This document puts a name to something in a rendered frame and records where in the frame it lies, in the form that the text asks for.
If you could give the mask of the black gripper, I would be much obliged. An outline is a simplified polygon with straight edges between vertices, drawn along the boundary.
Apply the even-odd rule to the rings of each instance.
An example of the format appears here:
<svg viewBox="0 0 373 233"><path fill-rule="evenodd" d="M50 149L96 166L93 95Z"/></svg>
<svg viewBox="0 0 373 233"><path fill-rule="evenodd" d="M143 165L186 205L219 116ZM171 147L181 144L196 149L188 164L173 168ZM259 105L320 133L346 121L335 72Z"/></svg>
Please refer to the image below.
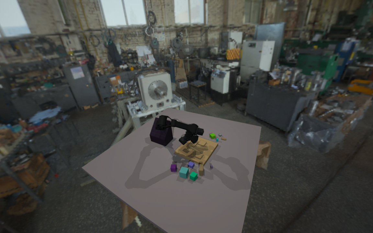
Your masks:
<svg viewBox="0 0 373 233"><path fill-rule="evenodd" d="M189 141L189 139L191 138L191 136L192 136L192 135L191 135L191 134L188 134L188 132L186 131L185 136L181 137L181 138L179 139L179 142L180 142L182 145L185 145L186 142Z"/></svg>

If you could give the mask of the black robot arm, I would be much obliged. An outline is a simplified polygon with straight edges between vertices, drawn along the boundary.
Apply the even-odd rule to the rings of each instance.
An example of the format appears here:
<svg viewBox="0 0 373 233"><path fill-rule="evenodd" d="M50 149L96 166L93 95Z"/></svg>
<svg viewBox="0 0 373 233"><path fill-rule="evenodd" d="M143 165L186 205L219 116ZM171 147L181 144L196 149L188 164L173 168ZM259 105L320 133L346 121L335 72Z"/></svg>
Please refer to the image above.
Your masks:
<svg viewBox="0 0 373 233"><path fill-rule="evenodd" d="M170 118L170 117L165 116L165 115L159 116L159 119L157 120L156 125L155 125L155 129L162 130L162 131L166 131L166 128L169 128L169 127L177 127L177 128L185 129L188 132L188 134L192 135L189 141L191 141L193 144L195 144L198 141L198 135L202 136L204 133L204 130L201 128L198 128L196 124L188 125L188 124L182 123L180 121L176 121L175 119L171 119L171 118L170 118L171 124L167 126L166 125L167 118Z"/></svg>

